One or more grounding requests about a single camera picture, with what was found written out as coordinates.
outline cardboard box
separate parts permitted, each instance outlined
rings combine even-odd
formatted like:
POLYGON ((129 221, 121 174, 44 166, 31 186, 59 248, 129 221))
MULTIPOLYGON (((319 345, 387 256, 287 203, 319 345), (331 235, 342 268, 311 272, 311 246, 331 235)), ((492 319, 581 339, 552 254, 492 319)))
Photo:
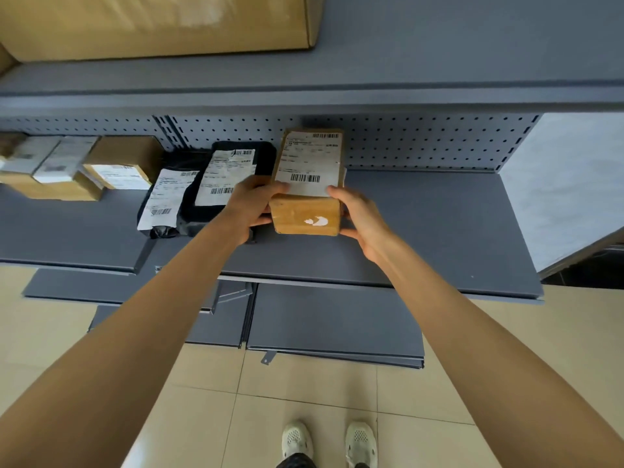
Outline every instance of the cardboard box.
POLYGON ((109 189, 148 190, 158 179, 162 154, 152 136, 105 136, 83 164, 109 189))
POLYGON ((323 0, 0 0, 0 42, 21 62, 314 46, 323 0))
POLYGON ((98 136, 66 136, 37 168, 33 178, 45 186, 43 198, 98 201, 104 186, 82 166, 98 136))
POLYGON ((47 198, 45 185, 32 176, 62 136, 31 136, 20 143, 0 168, 0 181, 29 198, 47 198))
POLYGON ((291 189, 269 202, 275 231, 338 234, 341 204, 327 196, 325 188, 344 185, 343 150, 342 130, 301 128, 284 133, 272 179, 289 182, 291 189))
POLYGON ((6 49, 0 44, 0 74, 8 71, 17 62, 6 52, 6 49))
POLYGON ((24 133, 0 133, 0 168, 13 156, 13 151, 27 136, 24 133))

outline mesh shoe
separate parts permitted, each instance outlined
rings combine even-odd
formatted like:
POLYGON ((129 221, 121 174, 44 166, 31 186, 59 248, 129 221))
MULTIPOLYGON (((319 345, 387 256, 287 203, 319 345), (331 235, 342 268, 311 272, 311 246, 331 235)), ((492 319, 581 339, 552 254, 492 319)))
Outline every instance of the mesh shoe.
POLYGON ((302 422, 291 422, 284 428, 281 435, 281 454, 283 460, 295 453, 306 454, 310 459, 314 455, 312 437, 308 428, 302 422))
POLYGON ((364 463, 370 468, 377 468, 377 441, 372 429, 363 422, 352 422, 345 437, 347 462, 351 468, 364 463))

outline forearm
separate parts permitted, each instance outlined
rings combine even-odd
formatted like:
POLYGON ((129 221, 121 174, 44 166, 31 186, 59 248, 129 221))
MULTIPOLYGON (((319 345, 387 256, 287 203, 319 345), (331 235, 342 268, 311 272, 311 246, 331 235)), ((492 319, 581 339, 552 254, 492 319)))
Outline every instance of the forearm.
POLYGON ((379 254, 503 466, 621 465, 619 436, 529 348, 402 241, 387 240, 379 254))
POLYGON ((0 419, 0 465, 119 466, 237 245, 238 227, 215 219, 46 370, 0 419))

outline tiled floor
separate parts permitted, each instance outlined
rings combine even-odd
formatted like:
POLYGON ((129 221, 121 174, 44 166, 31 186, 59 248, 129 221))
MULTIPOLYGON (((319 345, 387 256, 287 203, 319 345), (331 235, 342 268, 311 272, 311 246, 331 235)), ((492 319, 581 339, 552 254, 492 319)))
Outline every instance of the tiled floor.
MULTIPOLYGON (((0 267, 0 412, 78 340, 96 310, 20 298, 32 269, 0 267)), ((478 301, 624 435, 624 291, 546 286, 545 306, 478 301)), ((376 431, 380 466, 495 467, 425 342, 425 369, 186 345, 124 466, 272 468, 302 419, 323 467, 345 466, 350 420, 376 431)))

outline black package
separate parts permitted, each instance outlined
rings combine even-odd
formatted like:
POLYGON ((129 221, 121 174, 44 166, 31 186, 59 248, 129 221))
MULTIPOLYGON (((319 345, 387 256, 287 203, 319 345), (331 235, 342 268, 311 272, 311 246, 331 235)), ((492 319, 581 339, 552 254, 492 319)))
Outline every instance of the black package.
POLYGON ((140 229, 141 233, 150 238, 173 238, 180 234, 183 229, 180 219, 183 196, 193 181, 202 175, 211 156, 211 151, 165 153, 159 177, 145 195, 136 216, 137 228, 147 228, 140 229))
POLYGON ((195 236, 216 217, 225 207, 236 183, 252 174, 270 176, 277 157, 275 147, 267 141, 217 141, 213 143, 212 151, 210 164, 197 175, 184 195, 180 209, 180 232, 183 235, 195 236), (217 166, 221 166, 219 173, 214 169, 217 166), (210 174, 220 179, 213 179, 210 174), (218 204, 197 205, 198 201, 218 204))

